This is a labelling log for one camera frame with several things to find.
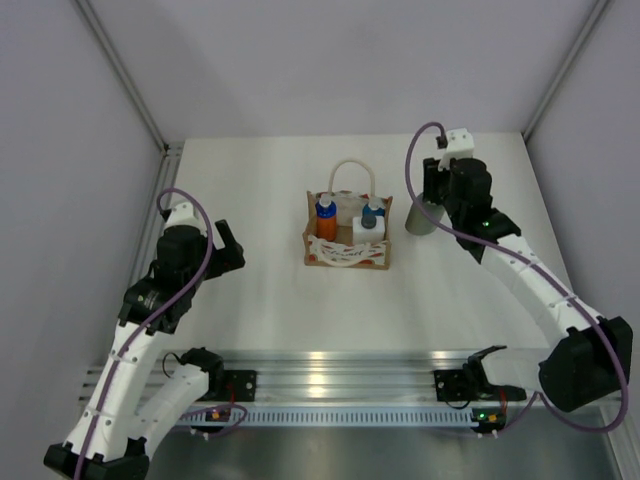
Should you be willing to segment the white bottle dark cap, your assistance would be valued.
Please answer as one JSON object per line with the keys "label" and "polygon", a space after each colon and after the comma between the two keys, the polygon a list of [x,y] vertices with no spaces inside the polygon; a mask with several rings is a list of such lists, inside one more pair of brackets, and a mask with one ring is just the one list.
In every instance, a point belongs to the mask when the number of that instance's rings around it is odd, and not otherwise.
{"label": "white bottle dark cap", "polygon": [[386,225],[382,216],[365,214],[352,219],[352,243],[377,244],[385,239]]}

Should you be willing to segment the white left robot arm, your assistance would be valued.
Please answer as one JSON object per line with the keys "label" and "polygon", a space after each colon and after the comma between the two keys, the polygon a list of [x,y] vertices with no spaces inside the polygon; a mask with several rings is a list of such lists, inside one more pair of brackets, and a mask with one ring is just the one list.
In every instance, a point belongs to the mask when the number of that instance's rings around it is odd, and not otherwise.
{"label": "white left robot arm", "polygon": [[210,243],[195,221],[172,220],[145,277],[130,287],[99,382],[78,423],[43,463],[66,479],[143,479],[164,437],[199,400],[229,395],[223,358],[192,348],[146,404],[147,379],[165,344],[189,311],[201,284],[244,267],[244,251],[224,220],[224,242]]}

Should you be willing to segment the grey green squeeze bottle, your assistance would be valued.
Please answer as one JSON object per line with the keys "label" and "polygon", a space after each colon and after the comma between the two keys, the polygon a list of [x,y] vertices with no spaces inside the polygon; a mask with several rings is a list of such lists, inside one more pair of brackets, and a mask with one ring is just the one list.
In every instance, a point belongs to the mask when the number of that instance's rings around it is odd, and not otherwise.
{"label": "grey green squeeze bottle", "polygon": [[418,207],[415,203],[411,204],[405,221],[405,230],[415,236],[429,235],[437,229],[433,220],[441,222],[445,209],[442,205],[428,200],[424,193],[420,193],[417,198],[420,200],[421,206]]}

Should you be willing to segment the watermelon print canvas bag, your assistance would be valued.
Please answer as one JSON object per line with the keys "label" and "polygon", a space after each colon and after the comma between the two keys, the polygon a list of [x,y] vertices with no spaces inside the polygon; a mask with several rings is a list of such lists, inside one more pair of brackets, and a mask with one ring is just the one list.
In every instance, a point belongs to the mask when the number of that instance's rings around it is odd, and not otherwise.
{"label": "watermelon print canvas bag", "polygon": [[[335,187],[336,174],[340,167],[354,164],[368,175],[369,188],[361,193],[351,190],[339,190]],[[337,205],[337,237],[333,242],[316,236],[315,204],[320,195],[328,193]],[[323,191],[306,193],[308,219],[303,232],[305,248],[304,263],[314,267],[359,268],[369,270],[387,270],[390,268],[392,244],[390,240],[389,217],[393,198],[376,193],[376,178],[373,169],[364,161],[348,158],[337,162],[329,174],[327,188]],[[371,198],[380,198],[386,206],[383,217],[386,225],[385,239],[377,244],[352,243],[352,219],[361,216],[363,206]]]}

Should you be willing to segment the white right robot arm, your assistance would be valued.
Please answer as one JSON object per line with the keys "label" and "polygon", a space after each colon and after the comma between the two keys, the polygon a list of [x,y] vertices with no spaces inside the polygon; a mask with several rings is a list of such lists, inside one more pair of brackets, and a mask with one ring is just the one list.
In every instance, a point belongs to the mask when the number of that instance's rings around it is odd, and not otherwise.
{"label": "white right robot arm", "polygon": [[444,208],[461,247],[511,292],[547,342],[539,349],[494,346],[475,353],[467,389],[478,397],[502,386],[536,390],[562,412],[619,391],[630,376],[630,325],[600,315],[546,267],[520,228],[493,207],[484,162],[463,158],[440,168],[429,158],[423,171],[422,199]]}

